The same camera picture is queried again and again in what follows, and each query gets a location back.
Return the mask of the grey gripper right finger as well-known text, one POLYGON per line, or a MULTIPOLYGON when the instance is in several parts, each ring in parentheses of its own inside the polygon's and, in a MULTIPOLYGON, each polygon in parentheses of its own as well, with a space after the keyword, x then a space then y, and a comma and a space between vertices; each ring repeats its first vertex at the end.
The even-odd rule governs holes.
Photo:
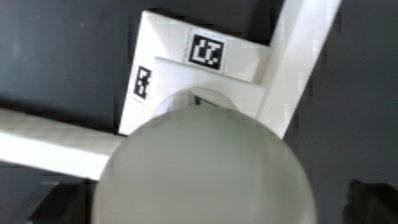
POLYGON ((344 224, 398 224, 398 190, 390 184, 352 180, 344 224))

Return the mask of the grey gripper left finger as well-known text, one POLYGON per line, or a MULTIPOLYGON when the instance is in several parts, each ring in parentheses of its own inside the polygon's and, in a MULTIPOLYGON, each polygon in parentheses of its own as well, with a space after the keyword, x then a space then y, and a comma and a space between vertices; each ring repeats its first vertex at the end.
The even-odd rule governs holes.
POLYGON ((27 224, 91 224, 97 183, 61 183, 29 215, 27 224))

